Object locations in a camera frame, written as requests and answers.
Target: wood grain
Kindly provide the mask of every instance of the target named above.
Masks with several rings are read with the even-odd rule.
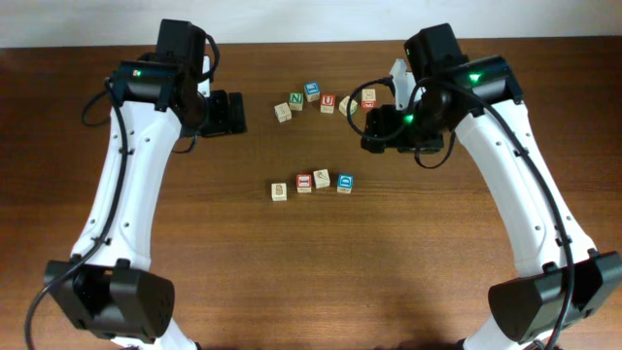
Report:
[[[602,251],[622,250],[622,38],[466,40],[504,55],[526,94],[540,149],[573,215]],[[21,327],[47,260],[67,259],[106,152],[106,128],[80,112],[102,79],[148,47],[0,51],[0,344]],[[386,76],[400,42],[222,46],[214,88],[244,93],[249,132],[172,156],[155,211],[152,271],[175,283],[175,317],[225,349],[372,349],[455,342],[489,314],[488,288],[515,276],[496,206],[458,147],[438,170],[369,154],[335,111],[273,106],[318,81],[343,96]],[[386,91],[380,103],[389,103]],[[110,106],[97,105],[93,118]],[[363,113],[357,113],[358,123]],[[352,194],[294,193],[294,174],[355,176]],[[269,184],[287,182],[287,202]],[[568,349],[618,349],[622,293],[564,332]],[[47,298],[34,323],[45,349],[113,349],[73,330]]]

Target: wooden block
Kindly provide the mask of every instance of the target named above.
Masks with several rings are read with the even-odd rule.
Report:
[[[304,85],[304,94],[307,96],[307,102],[313,102],[320,99],[320,86],[318,83],[312,82]]]
[[[272,200],[284,201],[288,200],[287,184],[272,184]]]
[[[350,100],[350,96],[346,96],[346,98],[344,98],[341,103],[339,103],[339,112],[343,113],[344,116],[348,117],[348,115],[346,114],[346,108],[348,108],[348,101]],[[359,104],[357,103],[357,101],[352,101],[352,106],[350,107],[350,114],[353,115],[355,112],[357,112],[357,106]]]
[[[364,88],[361,92],[361,106],[365,109],[372,109],[376,106],[376,89]]]
[[[290,93],[290,109],[292,111],[302,111],[303,101],[304,96],[302,95],[302,92]]]
[[[350,193],[352,186],[354,185],[354,176],[347,174],[339,174],[339,180],[337,180],[337,191],[339,193]]]
[[[314,171],[313,178],[315,180],[316,189],[322,189],[330,186],[330,177],[327,169]]]
[[[311,193],[312,185],[311,175],[309,174],[298,174],[295,177],[295,186],[298,189],[298,193]]]
[[[334,102],[336,100],[336,96],[330,93],[325,93],[322,95],[322,102],[320,104],[320,112],[322,113],[333,113],[334,112]]]
[[[274,106],[274,112],[276,113],[276,118],[279,120],[279,123],[288,121],[292,118],[292,111],[287,103],[281,103],[278,106]]]

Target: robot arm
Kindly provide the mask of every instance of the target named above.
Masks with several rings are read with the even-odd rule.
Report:
[[[206,39],[216,57],[212,67],[204,55]],[[202,29],[165,19],[156,52],[122,62],[111,77],[106,87],[114,105],[110,143],[97,195],[70,262],[49,262],[45,276],[53,298],[77,329],[122,347],[200,349],[172,318],[172,282],[148,271],[157,196],[176,141],[246,131],[241,94],[210,92],[219,57]],[[92,254],[102,232],[107,232],[104,243]],[[29,321],[26,329],[32,348]]]
[[[441,131],[452,130],[497,203],[520,276],[490,289],[493,315],[459,348],[520,350],[554,329],[559,335],[561,328],[592,316],[622,280],[622,261],[615,252],[596,250],[562,199],[537,148],[522,90],[505,60],[497,56],[469,62],[448,24],[422,30],[404,48],[412,73],[399,59],[392,78],[366,84],[391,82],[396,103],[367,114],[362,147],[373,153],[397,148],[417,158],[422,151],[442,149]],[[517,150],[517,144],[524,150]],[[553,204],[561,218],[555,218]],[[566,299],[570,277],[576,282]],[[568,313],[558,328],[566,301]]]

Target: block with letter n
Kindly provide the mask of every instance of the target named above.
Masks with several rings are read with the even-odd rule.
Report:
[[[290,93],[290,109],[292,111],[302,111],[302,103],[304,102],[302,92]]]

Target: black cable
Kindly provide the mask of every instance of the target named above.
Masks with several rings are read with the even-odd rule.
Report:
[[[84,110],[82,110],[82,123],[86,126],[90,126],[90,127],[98,127],[98,126],[103,126],[107,123],[110,122],[110,118],[106,118],[105,120],[101,121],[101,122],[89,122],[86,120],[86,115],[88,114],[88,110],[90,110],[90,107],[92,107],[100,98],[102,98],[105,94],[107,93],[106,90],[103,90],[99,93],[97,93],[96,95],[93,96],[93,98],[90,99],[90,101],[86,104]]]
[[[456,143],[456,131],[453,131],[451,133],[451,137],[449,138],[449,148],[447,149],[447,153],[445,154],[445,157],[443,158],[443,160],[440,161],[439,164],[437,165],[425,165],[421,162],[420,159],[420,155],[421,155],[421,148],[417,147],[415,149],[415,161],[417,162],[417,164],[419,164],[419,166],[421,166],[424,169],[436,169],[439,168],[442,164],[445,163],[445,161],[447,161],[447,159],[449,159],[449,157],[451,157],[451,153],[452,151],[454,151],[454,144]]]
[[[562,310],[560,311],[560,316],[557,319],[557,322],[555,323],[555,328],[553,329],[553,333],[551,334],[548,340],[548,343],[546,345],[546,348],[545,348],[545,350],[553,350],[553,348],[555,347],[555,344],[557,343],[557,339],[559,338],[562,332],[563,325],[566,322],[566,318],[570,311],[570,305],[572,303],[572,294],[574,293],[574,278],[575,278],[574,277],[574,259],[572,257],[572,249],[570,248],[570,239],[568,237],[568,234],[566,233],[566,227],[564,226],[564,220],[562,219],[560,210],[557,206],[557,203],[555,202],[555,197],[553,196],[553,193],[551,192],[551,190],[548,188],[548,185],[546,185],[546,181],[542,177],[542,174],[540,173],[537,166],[534,164],[534,161],[532,160],[532,158],[529,156],[529,153],[527,152],[527,150],[525,150],[521,142],[518,140],[518,138],[516,137],[512,129],[509,127],[509,125],[505,121],[505,119],[490,103],[486,102],[483,98],[466,90],[465,88],[459,87],[455,84],[441,82],[441,81],[439,82],[434,81],[434,83],[444,88],[451,89],[455,92],[462,94],[463,96],[469,99],[476,101],[482,107],[487,109],[491,115],[493,115],[493,117],[497,120],[497,122],[499,123],[499,125],[501,126],[505,134],[507,135],[507,137],[509,137],[509,139],[512,141],[512,144],[517,149],[519,156],[525,161],[530,171],[534,174],[534,177],[536,178],[538,185],[540,186],[540,188],[542,189],[542,192],[544,193],[544,196],[546,197],[546,200],[551,209],[551,212],[553,213],[553,217],[555,218],[555,224],[557,225],[557,229],[560,232],[560,237],[562,238],[562,246],[564,248],[564,254],[566,256],[566,264],[567,264],[567,270],[568,270],[567,275],[566,275],[566,295],[564,296],[564,303],[562,306]]]
[[[106,81],[104,83],[105,91],[108,93],[110,100],[113,104],[113,108],[115,110],[115,114],[117,115],[117,121],[119,122],[119,129],[121,130],[121,165],[119,169],[119,177],[117,178],[117,187],[115,188],[115,193],[113,195],[112,204],[110,206],[110,212],[108,213],[108,218],[106,219],[106,223],[104,224],[104,228],[102,232],[99,234],[97,238],[93,238],[95,242],[93,246],[86,252],[86,254],[81,257],[71,268],[69,268],[65,273],[60,276],[57,276],[49,284],[47,284],[41,292],[32,300],[30,307],[28,308],[28,312],[26,313],[26,320],[24,322],[23,330],[24,330],[24,338],[26,342],[26,347],[29,350],[34,350],[34,342],[32,340],[32,319],[35,315],[35,311],[41,300],[46,296],[47,293],[50,292],[52,288],[57,287],[60,283],[64,282],[66,279],[72,277],[80,267],[82,267],[88,259],[90,259],[99,248],[106,241],[106,236],[110,231],[110,227],[113,224],[113,220],[115,219],[115,215],[117,213],[117,207],[119,206],[119,201],[121,199],[121,189],[123,187],[123,180],[125,179],[125,170],[127,167],[127,134],[125,131],[125,123],[123,122],[123,116],[121,114],[121,108],[119,107],[119,101],[115,98],[112,93],[112,89],[110,88],[110,83]]]
[[[211,35],[205,32],[203,32],[203,34],[205,34],[205,39],[207,39],[207,41],[210,43],[210,47],[212,48],[212,51],[214,52],[214,63],[212,63],[212,67],[210,68],[209,71],[201,75],[201,80],[199,82],[205,82],[206,80],[209,79],[210,83],[212,83],[214,82],[214,73],[216,72],[216,69],[218,68],[219,63],[221,62],[221,52],[218,50],[218,45],[216,45],[214,38],[212,38]]]
[[[192,150],[194,150],[194,147],[196,146],[196,143],[198,141],[198,132],[194,134],[194,136],[192,136],[192,142],[190,143],[190,145],[183,151],[175,151],[173,150],[174,154],[178,154],[178,155],[185,155],[188,154],[190,152],[192,152]]]
[[[384,136],[384,137],[377,137],[377,136],[371,136],[371,135],[367,135],[365,134],[363,131],[361,131],[355,124],[354,121],[352,120],[352,113],[350,113],[350,108],[352,106],[352,101],[354,101],[357,96],[359,95],[359,93],[361,93],[361,91],[363,91],[364,88],[370,87],[372,85],[376,85],[376,84],[382,84],[385,86],[390,87],[393,84],[393,78],[388,77],[388,78],[380,78],[380,79],[376,79],[374,81],[371,82],[367,82],[363,85],[361,85],[360,87],[357,87],[354,92],[352,92],[352,94],[350,95],[350,99],[348,100],[348,105],[346,106],[346,117],[348,119],[348,124],[352,127],[352,129],[358,133],[361,137],[364,137],[367,140],[370,141],[377,141],[377,142],[386,142],[386,141],[391,141],[393,139],[395,139],[396,137],[398,137],[406,128],[406,124],[403,123],[402,125],[400,125],[396,131],[392,132],[391,134],[389,134],[388,136]]]

